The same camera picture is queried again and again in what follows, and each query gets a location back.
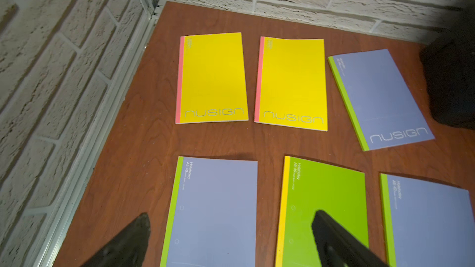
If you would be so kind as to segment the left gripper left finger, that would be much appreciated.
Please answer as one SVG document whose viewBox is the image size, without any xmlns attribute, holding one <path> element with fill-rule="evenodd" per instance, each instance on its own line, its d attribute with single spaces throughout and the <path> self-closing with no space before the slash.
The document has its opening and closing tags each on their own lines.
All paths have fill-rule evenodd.
<svg viewBox="0 0 475 267">
<path fill-rule="evenodd" d="M 148 249 L 151 224 L 141 213 L 113 237 L 82 267 L 141 267 Z"/>
</svg>

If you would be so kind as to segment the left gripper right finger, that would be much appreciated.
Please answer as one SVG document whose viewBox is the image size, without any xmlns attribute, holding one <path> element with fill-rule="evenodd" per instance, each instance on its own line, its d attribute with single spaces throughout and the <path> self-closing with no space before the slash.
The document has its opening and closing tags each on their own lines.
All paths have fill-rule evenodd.
<svg viewBox="0 0 475 267">
<path fill-rule="evenodd" d="M 312 232 L 323 267 L 387 266 L 324 210 L 315 213 Z"/>
</svg>

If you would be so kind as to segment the notebook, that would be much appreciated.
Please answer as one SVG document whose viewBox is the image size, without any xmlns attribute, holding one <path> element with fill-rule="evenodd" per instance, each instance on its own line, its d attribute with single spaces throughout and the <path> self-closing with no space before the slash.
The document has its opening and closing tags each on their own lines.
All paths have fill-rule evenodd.
<svg viewBox="0 0 475 267">
<path fill-rule="evenodd" d="M 369 246 L 366 182 L 363 172 L 286 156 L 275 264 L 319 267 L 312 222 L 324 210 Z"/>
<path fill-rule="evenodd" d="M 175 123 L 248 119 L 242 34 L 182 36 Z"/>
<path fill-rule="evenodd" d="M 323 39 L 261 37 L 254 122 L 327 131 Z"/>
<path fill-rule="evenodd" d="M 380 175 L 391 267 L 472 267 L 475 220 L 470 193 L 450 185 Z"/>
<path fill-rule="evenodd" d="M 256 264 L 256 161 L 178 158 L 162 267 Z"/>
<path fill-rule="evenodd" d="M 363 151 L 434 139 L 388 49 L 328 61 Z"/>
</svg>

